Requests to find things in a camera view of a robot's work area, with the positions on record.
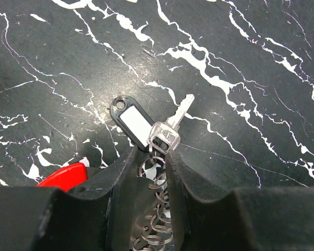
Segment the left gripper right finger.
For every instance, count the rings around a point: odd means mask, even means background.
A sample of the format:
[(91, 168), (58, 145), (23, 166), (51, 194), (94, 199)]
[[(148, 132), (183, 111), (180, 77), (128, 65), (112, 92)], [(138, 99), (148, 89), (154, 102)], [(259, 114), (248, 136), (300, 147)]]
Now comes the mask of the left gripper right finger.
[(166, 156), (176, 250), (314, 250), (314, 187), (226, 191)]

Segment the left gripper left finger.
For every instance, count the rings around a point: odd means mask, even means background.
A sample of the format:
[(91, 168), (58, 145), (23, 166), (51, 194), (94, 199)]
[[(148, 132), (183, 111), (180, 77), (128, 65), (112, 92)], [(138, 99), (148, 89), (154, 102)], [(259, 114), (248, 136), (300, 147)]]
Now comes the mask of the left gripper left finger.
[(138, 149), (67, 192), (0, 187), (0, 250), (129, 250)]

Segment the red handled keyring holder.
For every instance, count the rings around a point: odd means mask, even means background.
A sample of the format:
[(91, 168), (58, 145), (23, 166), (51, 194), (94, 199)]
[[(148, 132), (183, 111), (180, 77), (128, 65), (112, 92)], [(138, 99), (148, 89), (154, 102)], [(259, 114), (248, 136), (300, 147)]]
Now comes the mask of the red handled keyring holder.
[[(88, 168), (75, 163), (43, 180), (39, 187), (58, 187), (67, 192), (87, 188)], [(138, 166), (130, 227), (129, 250), (166, 250), (173, 241), (165, 160), (146, 158)]]

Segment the black key tag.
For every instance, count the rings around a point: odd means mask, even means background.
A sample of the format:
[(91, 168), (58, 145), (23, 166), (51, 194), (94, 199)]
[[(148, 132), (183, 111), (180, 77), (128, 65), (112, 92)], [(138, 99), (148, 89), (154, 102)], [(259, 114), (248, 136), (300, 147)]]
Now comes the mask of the black key tag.
[(116, 97), (110, 104), (110, 115), (140, 150), (149, 152), (148, 136), (154, 121), (133, 97)]

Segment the silver key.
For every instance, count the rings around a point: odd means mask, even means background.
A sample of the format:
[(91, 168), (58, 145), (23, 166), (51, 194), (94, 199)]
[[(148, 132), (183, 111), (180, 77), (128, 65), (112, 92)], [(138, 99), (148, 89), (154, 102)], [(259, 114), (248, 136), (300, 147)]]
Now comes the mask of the silver key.
[[(180, 122), (184, 118), (194, 99), (195, 97), (193, 94), (187, 94), (181, 101), (173, 116), (168, 117), (164, 122), (158, 121), (152, 126), (148, 137), (150, 151), (156, 149), (160, 153), (167, 155), (170, 150), (174, 151), (178, 147), (181, 142), (181, 137), (178, 133)], [(156, 138), (166, 144), (166, 150), (154, 143)]]

